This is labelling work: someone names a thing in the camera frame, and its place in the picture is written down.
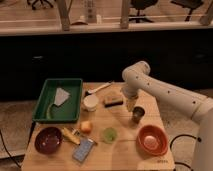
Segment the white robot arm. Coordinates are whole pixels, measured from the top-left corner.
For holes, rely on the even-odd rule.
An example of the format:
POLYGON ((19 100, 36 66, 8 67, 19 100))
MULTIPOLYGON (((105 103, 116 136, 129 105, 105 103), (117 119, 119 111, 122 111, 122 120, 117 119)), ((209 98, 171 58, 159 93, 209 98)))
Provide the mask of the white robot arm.
POLYGON ((150 66, 139 61, 122 71, 124 96, 137 99, 143 90, 180 110, 199 125, 191 171, 213 171, 213 98, 162 82, 149 76, 150 66))

